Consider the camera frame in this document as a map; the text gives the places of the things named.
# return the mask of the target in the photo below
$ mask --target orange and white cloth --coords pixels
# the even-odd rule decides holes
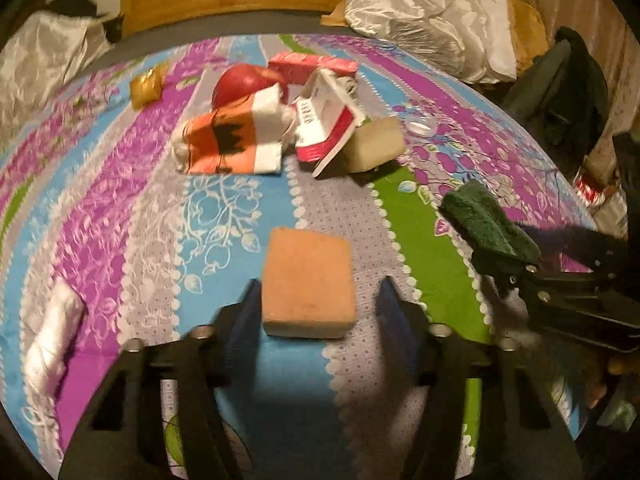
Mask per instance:
[[[178,171],[187,174],[278,173],[297,125],[275,84],[179,124],[172,152]]]

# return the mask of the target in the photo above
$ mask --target metal bolt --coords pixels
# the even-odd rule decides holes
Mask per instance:
[[[213,335],[213,327],[211,325],[198,325],[191,329],[189,336],[194,339],[206,339]]]
[[[429,327],[429,332],[436,337],[449,337],[453,334],[453,330],[449,325],[442,323],[434,323]]]
[[[122,345],[123,352],[140,352],[145,347],[145,342],[142,339],[133,338],[125,341]]]
[[[518,349],[518,343],[510,337],[503,337],[498,341],[498,346],[505,352],[513,352]]]

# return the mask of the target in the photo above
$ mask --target tablecloth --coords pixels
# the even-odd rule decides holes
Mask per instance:
[[[177,174],[168,139],[180,118],[210,109],[211,91],[233,62],[266,64],[287,50],[356,60],[370,118],[435,120],[436,129],[408,130],[399,167],[366,186],[312,179],[290,155],[280,175]],[[170,68],[162,100],[132,110],[130,79],[163,60]],[[433,320],[488,340],[492,314],[470,250],[436,211],[443,194],[469,179],[485,183],[513,220],[593,226],[522,128],[389,43],[231,36],[96,72],[52,99],[0,155],[0,400],[55,474],[124,341],[176,339],[237,301],[260,277],[272,228],[331,232],[352,244],[356,326],[329,342],[262,334],[255,373],[234,380],[218,402],[247,478],[396,478],[426,391],[382,358],[373,297],[390,275]],[[28,400],[22,362],[57,276],[78,292],[87,315],[52,415]],[[571,427],[577,403],[564,386],[554,394]],[[166,383],[167,447],[180,474],[177,402]],[[478,385],[470,384],[460,473],[472,466],[478,405]]]

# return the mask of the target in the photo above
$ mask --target gray surface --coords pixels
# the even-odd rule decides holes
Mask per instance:
[[[78,76],[159,50],[218,36],[293,33],[358,36],[349,27],[323,27],[320,25],[320,16],[320,12],[256,10],[204,16],[171,25],[162,25],[122,40],[113,50],[88,65]]]

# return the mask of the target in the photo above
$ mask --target dark green towel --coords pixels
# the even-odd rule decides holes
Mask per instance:
[[[440,211],[471,247],[502,251],[530,262],[540,257],[536,243],[507,218],[491,192],[478,180],[470,180],[447,193]]]

